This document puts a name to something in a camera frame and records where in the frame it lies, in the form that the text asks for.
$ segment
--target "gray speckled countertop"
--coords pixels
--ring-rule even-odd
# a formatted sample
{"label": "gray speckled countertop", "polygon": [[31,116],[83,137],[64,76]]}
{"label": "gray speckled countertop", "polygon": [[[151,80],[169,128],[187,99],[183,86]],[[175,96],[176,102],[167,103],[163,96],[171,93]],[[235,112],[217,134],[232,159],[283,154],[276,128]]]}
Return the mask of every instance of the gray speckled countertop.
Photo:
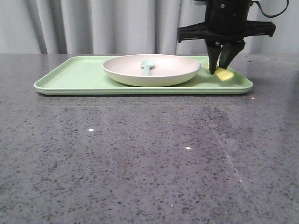
{"label": "gray speckled countertop", "polygon": [[0,55],[0,223],[299,223],[299,55],[239,55],[244,95],[38,94],[69,57]]}

